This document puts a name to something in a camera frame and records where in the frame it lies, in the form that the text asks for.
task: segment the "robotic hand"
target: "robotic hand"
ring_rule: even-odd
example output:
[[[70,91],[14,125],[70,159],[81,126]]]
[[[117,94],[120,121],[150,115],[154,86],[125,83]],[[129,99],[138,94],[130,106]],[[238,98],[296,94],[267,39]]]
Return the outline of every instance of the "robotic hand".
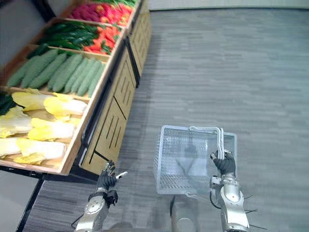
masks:
[[[117,192],[109,191],[109,187],[114,187],[117,180],[128,173],[123,172],[115,176],[114,170],[114,163],[109,161],[98,178],[97,191],[88,198],[88,204],[76,226],[76,232],[98,232],[102,229],[108,209],[111,204],[115,205],[118,201]]]
[[[211,159],[221,173],[221,177],[213,176],[210,181],[210,200],[212,190],[221,209],[221,222],[224,232],[249,232],[247,215],[243,209],[244,197],[236,181],[236,165],[233,155],[225,150],[225,159],[218,159],[218,151],[211,154]]]

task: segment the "wooden produce crate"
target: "wooden produce crate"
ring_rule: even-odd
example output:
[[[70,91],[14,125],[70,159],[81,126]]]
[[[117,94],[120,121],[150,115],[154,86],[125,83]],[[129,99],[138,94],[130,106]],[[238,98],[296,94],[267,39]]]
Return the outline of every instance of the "wooden produce crate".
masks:
[[[107,160],[117,163],[136,81],[127,48],[115,74],[110,93],[81,167],[100,174]]]
[[[110,71],[112,68],[112,65],[115,60],[115,53],[117,50],[119,50],[119,43],[122,40],[123,36],[123,31],[121,34],[121,37],[118,39],[112,54],[110,56],[107,55],[98,55],[96,53],[88,53],[88,52],[83,52],[83,51],[77,51],[77,50],[71,50],[71,49],[64,49],[61,48],[62,50],[68,50],[74,53],[82,53],[84,57],[94,57],[95,59],[101,60],[102,62],[106,63],[105,69],[103,73],[101,74],[101,77],[98,81],[98,84],[96,86],[96,89],[94,93],[92,94],[91,98],[88,98],[87,96],[79,97],[76,95],[73,95],[73,97],[77,100],[81,100],[87,103],[87,107],[84,111],[84,114],[82,117],[80,117],[80,122],[76,127],[76,130],[74,132],[74,135],[71,140],[69,141],[63,141],[66,145],[66,153],[63,158],[61,159],[53,159],[53,160],[47,160],[42,162],[40,166],[38,165],[30,165],[30,164],[20,164],[20,163],[15,163],[13,162],[13,158],[20,156],[18,155],[13,155],[13,156],[6,156],[4,159],[0,159],[0,165],[2,166],[8,166],[12,168],[18,168],[18,169],[25,169],[29,171],[37,171],[37,172],[42,172],[42,173],[50,173],[50,174],[60,174],[60,175],[68,175],[71,167],[73,165],[73,162],[76,158],[76,155],[78,153],[78,150],[81,146],[81,136],[84,131],[84,128],[86,124],[88,123],[91,115],[93,114],[96,101],[101,93],[101,87],[104,85],[104,83],[107,81],[107,73]],[[36,45],[27,45],[25,46],[17,55],[16,57],[11,60],[4,68],[4,71],[1,75],[0,79],[0,89],[5,90],[9,93],[15,92],[15,91],[25,91],[24,89],[21,89],[19,87],[11,87],[7,88],[6,82],[10,75],[14,73],[14,71],[20,67],[25,61],[26,61],[26,56],[29,52],[33,51],[37,46]],[[43,94],[50,94],[52,95],[52,92],[46,91],[46,89],[43,87],[40,89],[40,92]],[[49,113],[47,113],[45,110],[38,110],[38,111],[29,111],[30,116],[36,116],[41,119],[48,119],[48,120],[53,120],[53,116]]]
[[[136,20],[131,35],[129,36],[132,52],[141,76],[147,58],[147,52],[151,40],[152,26],[148,1],[143,1],[140,14]]]
[[[43,29],[29,42],[29,44],[32,44],[32,45],[36,45],[37,41],[39,41],[41,38],[44,37],[44,31],[51,27],[53,24],[55,23],[61,23],[61,22],[66,22],[68,20],[66,19],[61,19],[61,18],[53,18],[51,19],[46,25],[45,27],[43,27]],[[96,22],[91,22],[91,21],[88,21],[86,22],[86,24],[89,24],[89,25],[92,25],[92,26],[96,26],[96,25],[100,25]],[[97,59],[100,59],[102,61],[108,61],[110,57],[113,57],[114,54],[115,54],[115,51],[118,49],[119,47],[119,44],[121,42],[121,40],[125,37],[126,35],[126,30],[123,29],[122,27],[121,28],[121,32],[120,32],[120,35],[119,35],[119,38],[117,40],[117,42],[115,43],[115,46],[111,52],[110,55],[104,55],[104,54],[98,54],[98,53],[94,53],[94,52],[86,52],[86,51],[82,51],[82,50],[73,50],[73,49],[68,49],[68,48],[62,48],[62,47],[53,47],[53,46],[49,46],[50,48],[58,48],[58,49],[61,49],[61,50],[66,50],[66,51],[71,51],[71,52],[75,52],[75,53],[83,53],[85,54],[85,56],[94,56],[96,57]]]
[[[137,8],[140,4],[140,0],[138,0],[136,2],[136,5],[135,7],[133,8],[133,11],[130,15],[130,18],[128,20],[128,23],[127,25],[124,27],[124,26],[121,26],[123,28],[126,28],[128,31],[131,31],[131,28],[132,28],[132,21],[137,13]],[[72,4],[70,6],[68,6],[60,15],[61,18],[64,18],[66,20],[71,20],[71,21],[78,21],[78,22],[86,22],[86,23],[93,23],[93,21],[88,21],[88,20],[81,20],[81,19],[73,19],[73,18],[69,18],[69,16],[72,14],[73,10],[80,6],[80,5],[83,5],[83,4],[88,4],[88,3],[103,3],[103,2],[99,2],[99,1],[91,1],[91,0],[72,0]],[[102,23],[102,22],[96,22],[98,24],[101,24],[101,25],[111,25],[109,23]]]
[[[25,46],[18,54],[17,56],[15,56],[15,58],[13,58],[9,63],[6,64],[6,66],[4,67],[4,72],[1,76],[0,79],[0,87],[2,90],[7,91],[9,93],[12,92],[17,92],[17,91],[26,91],[25,89],[22,89],[20,86],[17,87],[10,87],[7,88],[6,87],[6,83],[9,80],[9,78],[27,61],[27,55],[29,53],[31,53],[33,50],[35,50],[38,46],[37,45],[27,45]],[[87,57],[87,58],[95,58],[96,60],[100,60],[103,64],[107,64],[107,61],[109,57],[107,56],[99,56],[97,54],[91,54],[91,53],[87,53],[87,52],[80,52],[77,50],[71,50],[71,52],[73,53],[81,53],[83,55],[83,57]],[[43,87],[39,88],[39,92],[42,94],[47,94],[47,95],[53,95],[52,91],[48,91],[47,89],[47,84],[45,84]],[[89,102],[90,98],[88,97],[87,93],[84,96],[78,96],[75,93],[68,93],[68,95],[72,96],[74,99],[77,100],[82,100],[84,102]]]

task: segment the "green vegetable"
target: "green vegetable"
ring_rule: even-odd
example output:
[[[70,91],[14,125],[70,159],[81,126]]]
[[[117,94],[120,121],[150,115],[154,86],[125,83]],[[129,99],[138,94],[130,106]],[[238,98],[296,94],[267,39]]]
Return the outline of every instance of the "green vegetable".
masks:
[[[68,93],[71,91],[71,88],[74,84],[74,82],[76,81],[76,79],[78,78],[78,76],[83,72],[83,70],[85,69],[85,67],[87,66],[89,62],[88,58],[84,58],[83,61],[81,62],[81,64],[77,67],[77,69],[75,70],[75,72],[72,74],[72,76],[69,78],[68,82],[66,83],[66,85],[64,86],[64,93]]]
[[[69,43],[69,41],[67,40],[47,41],[46,43],[49,46],[64,47],[64,48],[69,48],[73,50],[80,50],[82,48],[81,46],[76,46],[76,45]]]
[[[37,62],[32,63],[29,69],[26,71],[26,75],[21,82],[22,88],[27,88],[31,81],[36,78],[46,67],[52,62],[56,56],[58,55],[58,51],[56,49],[52,49],[37,60]]]
[[[81,83],[83,82],[83,79],[86,77],[86,75],[90,72],[90,70],[93,68],[93,65],[95,63],[95,59],[91,58],[88,62],[88,64],[86,65],[85,69],[81,72],[81,74],[78,76],[78,78],[76,79],[76,81],[74,82],[74,84],[72,85],[71,88],[71,92],[72,93],[76,93],[79,86],[81,85]]]
[[[80,62],[83,59],[83,56],[81,54],[76,54],[74,56],[71,56],[72,60],[70,63],[68,63],[68,66],[64,69],[63,73],[56,79],[55,84],[53,85],[53,91],[59,92],[63,89],[77,66],[80,64]]]
[[[29,87],[39,88],[44,85],[65,61],[66,57],[67,55],[65,53],[58,55],[56,59],[52,61],[47,68],[30,83]]]
[[[17,86],[21,80],[24,78],[27,70],[29,67],[34,63],[37,62],[39,59],[39,56],[32,57],[30,60],[28,60],[20,69],[15,72],[10,79],[8,80],[7,86],[12,87],[12,86]]]
[[[27,56],[27,59],[30,59],[34,56],[40,56],[43,53],[47,52],[49,50],[48,48],[48,44],[41,44],[37,49],[35,49],[33,52],[29,53],[29,55]]]
[[[87,92],[92,79],[96,76],[96,74],[100,70],[101,65],[102,65],[101,61],[96,61],[92,69],[90,69],[90,71],[87,73],[86,77],[83,79],[82,84],[78,88],[78,91],[77,91],[78,96],[82,96]]]
[[[0,94],[0,115],[6,114],[14,106],[16,103],[11,95]]]
[[[59,40],[74,40],[75,37],[74,36],[69,36],[67,34],[55,34],[52,36],[45,36],[44,38],[40,39],[39,41],[37,41],[37,44],[41,44],[41,43],[46,43],[46,42],[51,42],[51,41],[59,41]]]
[[[87,42],[89,39],[93,38],[92,35],[86,35],[86,36],[82,36],[80,38],[74,39],[72,40],[72,44],[78,46],[80,44],[83,44],[85,42]]]
[[[50,28],[45,30],[45,34],[55,34],[55,33],[60,33],[60,32],[68,32],[68,31],[73,31],[75,30],[74,27],[71,27],[70,25],[66,25],[63,23],[59,24],[54,24]]]
[[[48,81],[48,85],[47,85],[47,89],[48,91],[51,91],[53,89],[53,85],[56,82],[56,79],[61,75],[61,73],[63,72],[63,70],[68,66],[68,60],[70,60],[73,56],[69,57],[54,73],[54,75],[52,75],[52,77],[49,79]]]
[[[102,75],[102,72],[104,71],[105,68],[105,64],[102,64],[101,67],[99,68],[97,74],[94,76],[94,78],[92,79],[89,89],[88,89],[88,97],[91,98],[93,92],[95,91],[95,88],[97,86],[97,83]]]

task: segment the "wire mesh basket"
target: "wire mesh basket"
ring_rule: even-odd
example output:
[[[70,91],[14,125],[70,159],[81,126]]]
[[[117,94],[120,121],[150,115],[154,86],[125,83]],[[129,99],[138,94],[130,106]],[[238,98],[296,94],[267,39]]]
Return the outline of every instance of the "wire mesh basket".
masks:
[[[223,146],[232,152],[237,163],[235,134],[223,133],[218,128],[163,126],[154,156],[157,192],[209,193],[210,178],[218,174],[210,154],[224,149]]]

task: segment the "black wire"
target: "black wire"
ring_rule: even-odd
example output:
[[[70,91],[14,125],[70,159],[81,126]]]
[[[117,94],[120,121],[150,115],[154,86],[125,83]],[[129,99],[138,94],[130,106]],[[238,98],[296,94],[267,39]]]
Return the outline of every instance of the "black wire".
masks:
[[[80,216],[71,224],[71,227],[72,227],[73,229],[76,229],[76,227],[74,227],[74,224],[75,224],[79,219],[81,219],[82,216],[83,216],[83,214],[80,215]]]
[[[244,200],[245,200],[245,199],[249,199],[249,198],[252,197],[253,195],[254,195],[254,193],[251,194],[249,197],[245,197]]]
[[[251,225],[251,224],[249,224],[249,225],[252,226],[252,227],[256,227],[256,228],[262,229],[262,230],[267,230],[267,228],[263,228],[263,227],[259,227],[259,226],[254,226],[254,225]]]
[[[247,211],[246,214],[249,214],[249,213],[252,213],[252,212],[257,212],[257,209],[254,209],[254,210],[245,209],[245,211]]]
[[[217,209],[221,209],[220,207],[216,206],[213,201],[212,201],[212,198],[211,198],[211,195],[212,195],[212,191],[209,193],[209,199],[211,201],[211,204],[213,205],[213,207],[217,208]]]

